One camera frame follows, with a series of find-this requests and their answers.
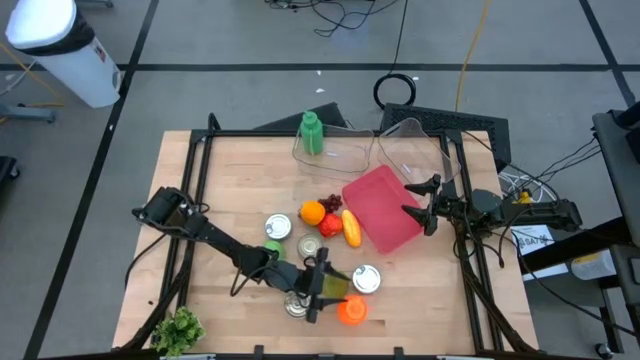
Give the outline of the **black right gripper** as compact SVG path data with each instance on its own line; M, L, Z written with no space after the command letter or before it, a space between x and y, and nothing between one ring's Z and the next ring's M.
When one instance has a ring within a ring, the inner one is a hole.
M404 188L414 194L425 196L426 194L436 194L440 186L441 176L434 174L425 182L406 184ZM468 215L468 202L464 197L456 198L443 193L434 198L432 206L417 208L402 205L401 208L423 228L425 236L432 236L437 230L437 216L445 217L451 221L452 219L464 220Z

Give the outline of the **blue salmon tin can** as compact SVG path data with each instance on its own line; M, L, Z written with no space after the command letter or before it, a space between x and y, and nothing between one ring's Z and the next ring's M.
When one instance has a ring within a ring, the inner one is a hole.
M322 239L315 234L303 235L297 243L297 253L304 260L307 257L315 256L317 251L323 246Z
M276 213L265 221L264 230L269 239L282 241L291 234L292 223L285 214Z
M284 309L294 318L304 318L310 305L309 296L299 296L294 291L289 291L284 297Z
M360 293L372 294L381 285L381 275L374 266L363 264L353 271L352 283Z

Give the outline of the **orange plastic water bottle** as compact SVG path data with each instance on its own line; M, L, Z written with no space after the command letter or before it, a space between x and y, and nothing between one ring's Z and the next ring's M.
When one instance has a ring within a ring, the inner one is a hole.
M357 326L367 319L368 305L363 296L347 295L344 302L337 305L336 314L341 323Z

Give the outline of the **red apple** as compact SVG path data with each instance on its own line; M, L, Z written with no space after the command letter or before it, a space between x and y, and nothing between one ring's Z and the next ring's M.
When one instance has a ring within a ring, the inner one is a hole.
M343 223L338 215L329 213L317 225L317 229L323 237L330 238L343 230Z

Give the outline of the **yellow mango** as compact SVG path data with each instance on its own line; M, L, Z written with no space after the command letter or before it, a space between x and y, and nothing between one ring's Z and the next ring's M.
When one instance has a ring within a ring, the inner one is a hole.
M349 210L344 210L341 214L341 220L346 242L351 247L360 247L362 244L362 235L360 225L355 215Z

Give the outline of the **orange fruit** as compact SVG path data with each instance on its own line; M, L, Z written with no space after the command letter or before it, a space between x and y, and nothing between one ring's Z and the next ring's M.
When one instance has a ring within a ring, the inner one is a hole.
M318 225L326 215L325 207L317 201L306 201L299 209L300 218L308 225Z

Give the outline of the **purple grape bunch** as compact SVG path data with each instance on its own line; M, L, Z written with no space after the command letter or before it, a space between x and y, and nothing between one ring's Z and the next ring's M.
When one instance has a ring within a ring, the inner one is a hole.
M318 202L325 208L327 213L334 213L343 205L341 196L337 194L331 194L327 198L319 199Z

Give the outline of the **green plastic water bottle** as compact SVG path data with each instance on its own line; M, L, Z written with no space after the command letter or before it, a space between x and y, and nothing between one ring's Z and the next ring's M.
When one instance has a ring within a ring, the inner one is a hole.
M323 124L315 112L305 111L302 114L299 131L304 150L307 154L318 155L323 151Z

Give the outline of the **pink plastic bin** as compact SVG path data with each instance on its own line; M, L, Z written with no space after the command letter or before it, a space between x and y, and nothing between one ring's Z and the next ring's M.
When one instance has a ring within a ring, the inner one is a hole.
M402 208L419 203L387 165L344 186L342 198L380 254L395 251L422 232Z

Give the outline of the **clear plastic bin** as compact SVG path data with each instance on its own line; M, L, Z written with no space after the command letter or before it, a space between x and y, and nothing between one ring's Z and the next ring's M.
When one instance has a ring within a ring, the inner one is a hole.
M403 184L423 183L433 175L449 182L460 165L449 154L446 137L429 136L416 118L406 118L378 137L378 160L388 165Z
M373 142L371 130L324 125L321 152L307 152L301 132L298 132L291 155L302 173L350 182L368 170Z

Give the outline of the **black perforated panel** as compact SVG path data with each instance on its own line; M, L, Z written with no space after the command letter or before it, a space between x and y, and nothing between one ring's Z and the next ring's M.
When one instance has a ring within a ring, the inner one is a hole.
M511 163L511 146L508 120L460 112L388 103L380 125L386 131L406 118L417 119L424 132L431 134L443 129L485 131L495 152L494 162L500 173Z

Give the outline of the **green leafy lettuce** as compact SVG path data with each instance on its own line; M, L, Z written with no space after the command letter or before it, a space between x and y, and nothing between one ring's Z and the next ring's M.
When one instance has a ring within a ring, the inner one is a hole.
M192 348L206 335L199 318L187 307L179 307L176 312L161 321L152 332L155 340L151 347L159 354L177 357Z

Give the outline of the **white plastic container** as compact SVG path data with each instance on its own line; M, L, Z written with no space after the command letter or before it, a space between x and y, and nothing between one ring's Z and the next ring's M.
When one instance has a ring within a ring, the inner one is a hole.
M594 280L617 274L609 250L576 258L571 262L570 268L571 272L580 280Z

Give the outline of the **grey side cart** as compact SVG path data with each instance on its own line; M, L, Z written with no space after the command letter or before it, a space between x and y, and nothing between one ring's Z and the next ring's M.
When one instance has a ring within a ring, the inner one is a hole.
M640 246L640 163L627 140L634 126L621 126L621 114L596 113L592 122L622 215L633 242Z

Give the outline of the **black metal table frame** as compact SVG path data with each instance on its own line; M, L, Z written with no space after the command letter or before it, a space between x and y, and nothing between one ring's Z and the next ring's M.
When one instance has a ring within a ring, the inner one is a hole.
M181 187L177 189L189 195L193 202L199 206L200 211L204 213L201 209L203 205L202 198L214 138L251 138L253 136L259 138L296 138L297 133L296 131L222 130L217 119L210 117L207 128L193 130L190 133L183 181ZM464 175L462 183L466 187L463 197L466 200L470 200L469 176ZM447 182L444 191L455 196L454 184ZM527 356L538 356L539 350L525 342L495 303L484 253L488 247L483 241L486 236L469 235L462 226L454 227L454 230L455 241L453 249L463 278L474 343L474 355L478 357L488 356L493 359L523 359ZM170 239L170 246L160 298L155 308L133 337L118 348L121 352L133 351L139 355L150 355L154 359L159 359L162 355L154 349L145 349L144 344L151 337L155 327L165 319L166 311L171 302L185 302L185 293L191 276L195 246L200 243L171 238L162 233L161 235Z

